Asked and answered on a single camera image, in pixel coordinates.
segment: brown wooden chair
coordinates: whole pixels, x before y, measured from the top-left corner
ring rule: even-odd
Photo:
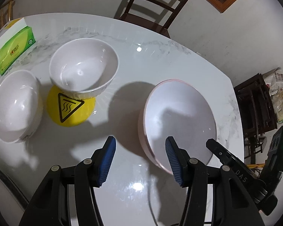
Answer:
[[[134,0],[129,0],[128,5],[126,7],[126,10],[124,11],[124,14],[120,17],[120,20],[125,21],[125,22],[129,22],[131,24],[139,25],[141,27],[155,31],[159,34],[162,34],[162,35],[170,38],[170,35],[168,33],[168,28],[188,0],[178,0],[179,4],[177,5],[176,8],[172,8],[172,7],[168,6],[167,4],[164,4],[164,3],[157,1],[157,0],[147,0],[147,1],[152,2],[152,3],[154,3],[158,6],[161,6],[161,7],[172,12],[172,14],[170,15],[170,17],[168,18],[168,20],[165,22],[165,24],[163,26],[161,26],[161,25],[159,25],[155,22],[152,22],[150,20],[147,20],[147,19],[144,19],[144,18],[141,18],[139,16],[136,16],[136,15],[129,13],[129,10],[131,9],[131,6],[132,6]]]
[[[13,5],[15,0],[8,0],[0,7],[0,29],[9,21],[13,20]]]

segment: bowl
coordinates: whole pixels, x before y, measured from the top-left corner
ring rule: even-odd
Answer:
[[[27,140],[40,124],[43,103],[40,83],[28,70],[8,75],[0,84],[0,139],[5,143]]]
[[[216,124],[210,106],[191,85],[172,79],[159,83],[150,93],[138,119],[138,137],[148,158],[172,174],[165,140],[173,136],[190,157],[208,164],[212,153],[208,139],[216,140]]]
[[[118,70],[118,55],[106,42],[81,38],[62,45],[52,56],[49,76],[71,98],[88,99],[102,93]]]

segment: green tissue package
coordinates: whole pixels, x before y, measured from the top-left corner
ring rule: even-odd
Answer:
[[[0,74],[31,45],[35,43],[32,28],[25,19],[14,19],[0,30]]]

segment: white marble table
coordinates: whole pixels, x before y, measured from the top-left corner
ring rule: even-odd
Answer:
[[[243,160],[242,125],[231,81],[193,51],[150,30],[100,16],[52,13],[26,17],[26,22],[37,42],[4,76],[18,69],[31,70],[41,81],[45,106],[52,85],[50,57],[62,44],[81,37],[98,38],[109,43],[120,60],[117,76],[97,97],[95,113],[86,122],[61,127],[44,111],[38,130],[27,143],[0,141],[0,169],[29,199],[52,165],[76,165],[113,135],[117,148],[112,166],[107,181],[95,189],[105,226],[178,223],[186,191],[147,159],[137,135],[140,109],[152,88],[166,79],[186,81],[204,96],[216,121],[217,141]],[[214,156],[209,165],[221,166]],[[211,219],[209,191],[206,221]],[[73,208],[72,221],[75,224]]]

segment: silver screw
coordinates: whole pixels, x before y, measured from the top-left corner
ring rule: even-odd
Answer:
[[[51,167],[51,170],[52,170],[53,172],[56,172],[56,171],[59,170],[59,169],[60,169],[60,167],[59,167],[58,165],[54,165],[54,166]]]
[[[89,165],[91,163],[92,163],[92,160],[90,158],[87,158],[87,159],[84,160],[85,165]]]
[[[191,158],[191,159],[189,159],[189,162],[190,162],[191,164],[197,164],[197,163],[198,163],[198,160],[195,159],[195,158]]]
[[[230,170],[230,167],[229,166],[222,166],[222,170],[225,171],[225,172],[228,172]]]

